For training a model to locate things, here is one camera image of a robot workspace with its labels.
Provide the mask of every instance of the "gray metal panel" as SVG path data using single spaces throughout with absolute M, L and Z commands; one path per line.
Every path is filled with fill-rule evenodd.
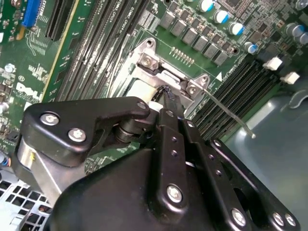
M 290 97 L 273 98 L 226 144 L 308 230 L 308 101 L 289 109 Z
M 0 174 L 0 230 L 42 231 L 50 213 L 43 210 L 51 208 L 46 198 L 13 173 L 0 170 Z

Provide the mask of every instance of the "ventilation grille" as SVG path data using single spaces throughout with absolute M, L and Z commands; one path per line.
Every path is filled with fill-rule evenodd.
M 13 173 L 0 171 L 0 230 L 42 231 L 51 213 L 46 197 Z

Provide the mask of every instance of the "motherboard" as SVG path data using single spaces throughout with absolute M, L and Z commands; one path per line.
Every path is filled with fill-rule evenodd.
M 11 0 L 0 2 L 0 149 L 13 152 L 34 103 L 180 96 L 203 138 L 227 139 L 303 75 L 304 0 Z M 91 157 L 96 169 L 136 149 Z

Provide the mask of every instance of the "blue connector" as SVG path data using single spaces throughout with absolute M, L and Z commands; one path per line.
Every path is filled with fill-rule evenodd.
M 22 25 L 32 27 L 35 25 L 39 12 L 40 0 L 28 0 L 26 13 Z

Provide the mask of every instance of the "silver screw head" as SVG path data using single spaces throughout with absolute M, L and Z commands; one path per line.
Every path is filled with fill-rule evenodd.
M 221 144 L 218 141 L 214 141 L 214 144 L 218 147 L 221 147 Z
M 196 87 L 190 87 L 189 88 L 189 94 L 191 94 L 191 95 L 194 94 L 196 92 L 196 90 L 197 90 Z
M 73 128 L 68 132 L 68 137 L 75 142 L 83 142 L 86 140 L 86 133 L 79 128 Z
M 166 111 L 167 115 L 170 117 L 173 117 L 173 112 L 172 111 Z
M 138 105 L 139 108 L 142 108 L 142 109 L 146 108 L 146 106 L 142 102 L 138 102 L 137 105 Z
M 150 67 L 152 65 L 152 60 L 149 57 L 144 56 L 141 59 L 141 64 L 145 67 Z
M 48 126 L 53 126 L 59 123 L 59 118 L 51 113 L 43 114 L 40 117 L 40 120 L 43 124 L 46 124 Z
M 292 226 L 296 226 L 295 220 L 293 219 L 293 217 L 291 217 L 291 215 L 286 214 L 285 218 L 287 219 L 287 222 L 292 225 Z
M 246 225 L 246 220 L 245 217 L 243 216 L 243 214 L 236 208 L 232 209 L 231 211 L 232 216 L 235 220 L 235 222 L 239 225 L 239 226 L 245 226 Z
M 283 219 L 278 213 L 273 213 L 273 217 L 277 224 L 279 224 L 280 226 L 284 226 Z
M 194 127 L 194 124 L 191 122 L 191 121 L 187 121 L 187 124 L 189 127 L 193 128 Z
M 182 201 L 182 193 L 178 187 L 174 185 L 169 185 L 167 187 L 167 195 L 171 201 L 174 203 L 180 203 Z

